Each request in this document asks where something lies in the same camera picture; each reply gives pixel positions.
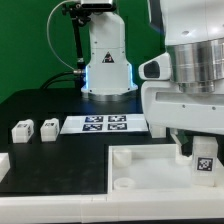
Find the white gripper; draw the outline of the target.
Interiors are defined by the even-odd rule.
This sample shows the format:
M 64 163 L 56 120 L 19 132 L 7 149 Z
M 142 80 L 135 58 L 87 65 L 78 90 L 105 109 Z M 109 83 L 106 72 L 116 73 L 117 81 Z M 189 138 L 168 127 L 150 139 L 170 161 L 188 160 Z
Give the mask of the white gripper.
M 180 155 L 184 143 L 180 130 L 224 135 L 224 80 L 215 82 L 215 91 L 211 94 L 182 93 L 170 81 L 167 53 L 141 64 L 138 72 L 144 80 L 141 103 L 145 120 L 149 126 L 171 128 L 170 135 Z

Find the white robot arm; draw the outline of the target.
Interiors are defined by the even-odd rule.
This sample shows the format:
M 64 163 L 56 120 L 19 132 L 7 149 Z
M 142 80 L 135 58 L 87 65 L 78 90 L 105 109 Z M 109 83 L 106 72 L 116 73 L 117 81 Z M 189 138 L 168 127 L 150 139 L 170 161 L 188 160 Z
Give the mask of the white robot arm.
M 215 156 L 224 135 L 224 0 L 147 0 L 165 52 L 139 67 L 142 109 L 154 138 L 198 132 L 193 153 Z

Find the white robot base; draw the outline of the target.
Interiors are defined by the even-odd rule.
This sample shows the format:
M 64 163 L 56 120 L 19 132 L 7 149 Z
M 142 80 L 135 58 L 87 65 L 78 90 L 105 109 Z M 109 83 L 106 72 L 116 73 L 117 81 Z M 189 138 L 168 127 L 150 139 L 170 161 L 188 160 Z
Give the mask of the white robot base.
M 125 23 L 112 12 L 91 15 L 89 24 L 91 59 L 85 67 L 85 98 L 117 101 L 134 94 L 132 65 L 126 58 Z

